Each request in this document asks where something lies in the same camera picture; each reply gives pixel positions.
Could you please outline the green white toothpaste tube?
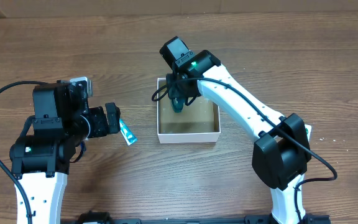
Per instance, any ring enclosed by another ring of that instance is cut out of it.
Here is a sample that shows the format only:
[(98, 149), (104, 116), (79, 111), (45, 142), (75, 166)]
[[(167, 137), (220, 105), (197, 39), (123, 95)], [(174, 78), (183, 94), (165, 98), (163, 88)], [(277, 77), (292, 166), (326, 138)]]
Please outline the green white toothpaste tube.
[(137, 141), (136, 136), (133, 134), (133, 132), (127, 127), (125, 122), (120, 119), (119, 120), (121, 134), (124, 137), (126, 143), (128, 146), (134, 144)]

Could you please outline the green white floss packet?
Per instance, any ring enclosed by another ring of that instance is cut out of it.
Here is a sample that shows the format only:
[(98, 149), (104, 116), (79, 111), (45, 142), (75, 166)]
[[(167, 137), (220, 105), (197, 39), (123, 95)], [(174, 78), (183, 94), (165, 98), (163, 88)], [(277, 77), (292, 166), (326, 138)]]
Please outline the green white floss packet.
[(311, 131), (312, 131), (312, 127), (308, 124), (305, 125), (305, 129), (306, 129), (306, 135), (307, 135), (307, 139), (308, 141), (310, 141), (311, 139)]

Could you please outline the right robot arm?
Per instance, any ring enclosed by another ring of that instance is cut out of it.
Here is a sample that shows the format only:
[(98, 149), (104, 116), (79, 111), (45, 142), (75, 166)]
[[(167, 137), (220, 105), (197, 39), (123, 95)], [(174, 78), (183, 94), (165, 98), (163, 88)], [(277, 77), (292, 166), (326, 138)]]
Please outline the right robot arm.
[(252, 167), (270, 188), (272, 223), (304, 223), (301, 186), (307, 163), (309, 132), (296, 114), (286, 117), (275, 111), (235, 81), (210, 51), (192, 52), (177, 36), (159, 50), (171, 68), (167, 90), (174, 112), (205, 97), (221, 107), (253, 139)]

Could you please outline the blue liquid bottle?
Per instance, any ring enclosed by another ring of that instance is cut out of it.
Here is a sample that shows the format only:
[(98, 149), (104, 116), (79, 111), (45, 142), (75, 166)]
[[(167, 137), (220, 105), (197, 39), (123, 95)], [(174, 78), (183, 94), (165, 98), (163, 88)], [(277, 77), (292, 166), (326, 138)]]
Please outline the blue liquid bottle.
[(185, 105), (185, 99), (184, 98), (173, 98), (171, 99), (171, 104), (173, 111), (175, 113), (181, 113), (183, 110), (183, 107)]

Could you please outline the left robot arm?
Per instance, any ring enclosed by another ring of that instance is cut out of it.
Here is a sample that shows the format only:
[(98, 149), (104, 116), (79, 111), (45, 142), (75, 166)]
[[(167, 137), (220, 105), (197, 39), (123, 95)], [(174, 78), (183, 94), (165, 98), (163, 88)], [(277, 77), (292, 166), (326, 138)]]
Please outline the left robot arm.
[(60, 223), (70, 164), (85, 139), (120, 131), (114, 103), (90, 108), (89, 81), (74, 79), (37, 85), (33, 90), (34, 133), (22, 133), (10, 150), (12, 173), (24, 192), (17, 194), (17, 222)]

